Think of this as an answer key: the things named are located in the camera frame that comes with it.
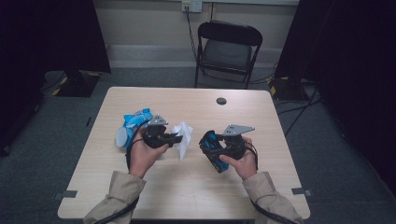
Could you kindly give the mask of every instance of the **khaki sleeve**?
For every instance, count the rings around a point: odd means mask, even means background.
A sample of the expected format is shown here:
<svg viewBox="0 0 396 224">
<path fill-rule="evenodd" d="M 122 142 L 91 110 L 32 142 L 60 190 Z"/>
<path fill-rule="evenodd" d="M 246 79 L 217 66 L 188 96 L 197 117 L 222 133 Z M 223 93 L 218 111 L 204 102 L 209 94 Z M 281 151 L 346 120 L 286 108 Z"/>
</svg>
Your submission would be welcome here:
<svg viewBox="0 0 396 224">
<path fill-rule="evenodd" d="M 119 212 L 139 197 L 145 184 L 146 181 L 141 178 L 114 171 L 108 194 L 84 217 L 84 223 L 95 223 Z M 133 212 L 134 210 L 109 223 L 130 223 Z"/>
<path fill-rule="evenodd" d="M 251 201 L 264 210 L 286 217 L 296 223 L 304 223 L 291 202 L 276 191 L 271 176 L 267 172 L 251 176 L 243 182 L 243 185 Z M 260 214 L 258 220 L 258 223 L 261 224 L 278 223 L 263 214 Z"/>
</svg>

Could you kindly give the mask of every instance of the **black folding chair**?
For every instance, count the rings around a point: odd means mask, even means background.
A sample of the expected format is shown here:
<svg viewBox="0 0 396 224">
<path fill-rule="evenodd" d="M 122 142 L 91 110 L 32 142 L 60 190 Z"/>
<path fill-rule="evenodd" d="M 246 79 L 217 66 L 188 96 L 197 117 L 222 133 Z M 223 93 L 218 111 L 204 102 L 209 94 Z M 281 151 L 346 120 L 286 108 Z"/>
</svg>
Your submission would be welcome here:
<svg viewBox="0 0 396 224">
<path fill-rule="evenodd" d="M 248 88 L 262 34 L 248 25 L 224 21 L 207 21 L 198 28 L 198 55 L 194 88 L 198 85 L 199 70 L 205 69 L 244 76 Z"/>
</svg>

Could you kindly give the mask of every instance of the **black backdrop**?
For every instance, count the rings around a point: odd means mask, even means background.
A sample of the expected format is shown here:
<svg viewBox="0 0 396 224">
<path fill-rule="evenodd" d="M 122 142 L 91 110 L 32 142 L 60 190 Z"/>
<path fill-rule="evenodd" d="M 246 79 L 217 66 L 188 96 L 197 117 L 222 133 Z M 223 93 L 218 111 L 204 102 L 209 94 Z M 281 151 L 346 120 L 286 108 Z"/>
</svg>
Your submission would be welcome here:
<svg viewBox="0 0 396 224">
<path fill-rule="evenodd" d="M 32 110 L 45 73 L 64 69 L 110 73 L 93 2 L 1 1 L 0 147 Z"/>
<path fill-rule="evenodd" d="M 346 139 L 396 195 L 396 2 L 300 0 L 276 75 L 317 81 Z"/>
</svg>

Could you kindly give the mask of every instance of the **hand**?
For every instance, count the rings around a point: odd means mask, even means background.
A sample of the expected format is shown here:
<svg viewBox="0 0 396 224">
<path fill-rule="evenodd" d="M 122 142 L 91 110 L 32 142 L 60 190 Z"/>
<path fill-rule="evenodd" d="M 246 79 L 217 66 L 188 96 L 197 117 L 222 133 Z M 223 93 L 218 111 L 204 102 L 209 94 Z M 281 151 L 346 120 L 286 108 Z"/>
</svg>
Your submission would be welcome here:
<svg viewBox="0 0 396 224">
<path fill-rule="evenodd" d="M 129 174 L 140 178 L 145 176 L 148 169 L 169 148 L 168 144 L 158 148 L 149 147 L 145 141 L 143 141 L 142 134 L 145 130 L 146 128 L 140 128 L 136 132 L 134 141 L 137 141 L 134 142 L 131 149 L 131 167 L 129 169 Z"/>
<path fill-rule="evenodd" d="M 250 138 L 242 136 L 242 139 L 244 139 L 246 142 L 246 147 L 252 147 Z M 241 176 L 242 180 L 246 180 L 249 177 L 257 174 L 255 156 L 250 150 L 246 150 L 244 157 L 242 157 L 239 161 L 226 155 L 220 155 L 219 158 L 233 166 L 236 173 Z"/>
</svg>

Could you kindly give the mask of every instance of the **wooden table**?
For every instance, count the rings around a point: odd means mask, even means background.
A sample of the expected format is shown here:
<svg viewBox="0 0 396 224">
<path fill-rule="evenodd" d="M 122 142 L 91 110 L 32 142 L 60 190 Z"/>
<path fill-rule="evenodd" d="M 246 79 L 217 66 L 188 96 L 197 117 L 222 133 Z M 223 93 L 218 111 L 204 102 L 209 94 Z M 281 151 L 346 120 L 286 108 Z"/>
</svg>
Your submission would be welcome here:
<svg viewBox="0 0 396 224">
<path fill-rule="evenodd" d="M 226 105 L 218 105 L 223 97 Z M 193 128 L 184 160 L 178 149 L 168 148 L 146 173 L 147 185 L 133 218 L 143 219 L 255 219 L 257 215 L 233 167 L 218 174 L 199 148 L 209 130 L 222 133 L 229 124 L 255 127 L 244 135 L 252 138 L 259 154 L 259 171 L 267 171 L 276 189 L 303 217 L 310 211 L 303 194 L 291 189 L 301 183 L 282 132 L 273 101 L 267 91 L 162 89 L 113 87 L 92 127 L 67 190 L 76 198 L 63 198 L 60 218 L 83 218 L 108 193 L 114 170 L 127 172 L 125 151 L 115 146 L 123 115 L 150 108 L 173 126 L 185 121 Z"/>
</svg>

